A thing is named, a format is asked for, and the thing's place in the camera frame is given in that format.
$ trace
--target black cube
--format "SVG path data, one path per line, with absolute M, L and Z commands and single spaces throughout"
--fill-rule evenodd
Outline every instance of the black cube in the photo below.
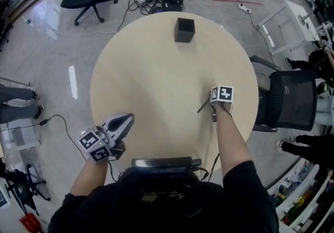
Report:
M 195 35 L 193 19 L 178 18 L 175 25 L 175 42 L 190 43 Z

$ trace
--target floor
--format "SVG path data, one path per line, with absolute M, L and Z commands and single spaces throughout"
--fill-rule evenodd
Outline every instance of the floor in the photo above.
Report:
M 108 32 L 117 31 L 121 24 L 128 0 L 119 0 L 118 4 L 100 4 L 98 10 L 101 17 L 105 18 L 105 22 L 99 23 L 91 9 L 83 16 L 78 27 L 73 26 L 73 22 L 79 10 L 61 9 L 61 1 L 41 0 L 15 22 L 9 34 L 10 41 L 4 45 L 0 54 L 0 72 L 29 80 L 41 94 L 41 103 L 46 105 L 44 117 L 51 117 L 54 114 L 64 116 L 69 134 L 73 139 L 77 139 L 82 131 L 93 125 L 89 99 L 92 72 L 102 49 L 114 35 Z M 254 24 L 264 19 L 283 2 L 283 0 L 241 1 L 248 2 L 244 5 L 251 9 Z M 292 1 L 310 10 L 306 0 Z M 185 0 L 184 11 L 204 16 L 222 25 L 240 42 L 249 56 L 258 55 L 271 60 L 264 40 L 249 21 L 249 15 L 238 9 L 236 2 Z M 140 12 L 129 12 L 123 26 L 140 17 Z M 283 31 L 278 28 L 278 24 L 286 17 L 287 14 L 281 13 L 267 24 L 275 45 L 282 45 L 294 37 L 293 28 L 284 28 Z M 315 46 L 309 44 L 293 52 L 282 52 L 273 60 L 282 70 L 288 70 L 284 62 L 285 57 L 305 60 L 315 49 Z M 71 66 L 75 68 L 77 80 L 76 99 L 72 95 L 69 79 Z M 267 69 L 257 66 L 256 70 L 264 74 L 270 73 Z M 35 202 L 41 214 L 40 218 L 48 222 L 61 205 L 64 195 L 69 192 L 85 161 L 68 139 L 61 118 L 53 118 L 42 128 L 26 130 L 34 132 L 42 144 L 11 156 L 9 164 L 12 167 L 21 167 L 31 163 L 36 167 L 39 176 L 47 181 L 47 190 L 52 201 L 44 202 L 36 197 Z M 298 133 L 300 132 L 296 130 L 279 129 L 277 133 L 253 132 L 249 137 L 247 146 L 264 186 L 269 185 L 297 159 L 294 155 L 279 153 L 275 141 L 287 139 Z M 308 134 L 316 133 L 318 133 L 316 127 L 312 132 L 308 132 Z M 222 182 L 219 170 L 214 172 L 212 180 L 217 183 Z M 110 175 L 107 177 L 107 182 L 111 182 Z

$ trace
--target shoe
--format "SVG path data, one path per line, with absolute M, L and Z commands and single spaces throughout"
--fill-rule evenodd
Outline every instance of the shoe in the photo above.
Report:
M 32 94 L 33 94 L 33 99 L 34 99 L 34 100 L 39 100 L 40 97 L 41 97 L 41 95 L 38 94 L 38 93 L 36 93 L 35 91 L 32 91 Z
M 40 118 L 42 112 L 45 111 L 45 106 L 44 105 L 40 105 L 38 106 L 38 112 L 36 113 L 36 115 L 33 117 L 33 119 L 38 119 Z
M 287 63 L 287 65 L 289 65 L 290 69 L 293 70 L 291 66 L 292 60 L 290 60 L 289 58 L 285 58 L 285 62 Z
M 282 150 L 282 143 L 283 143 L 283 141 L 280 141 L 280 140 L 277 140 L 276 141 L 276 147 L 277 147 L 277 149 L 278 149 L 278 151 L 280 152 L 280 153 L 282 153 L 283 152 L 283 150 Z

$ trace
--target hand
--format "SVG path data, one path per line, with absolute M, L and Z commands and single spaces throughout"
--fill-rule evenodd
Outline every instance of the hand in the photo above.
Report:
M 214 109 L 216 110 L 216 114 L 220 114 L 220 113 L 228 113 L 230 114 L 231 112 L 231 103 L 228 102 L 215 102 L 213 104 Z

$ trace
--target chair backrest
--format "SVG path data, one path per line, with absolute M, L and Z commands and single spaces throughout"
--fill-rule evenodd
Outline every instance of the chair backrest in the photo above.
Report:
M 316 107 L 312 70 L 277 71 L 270 75 L 265 125 L 310 131 Z

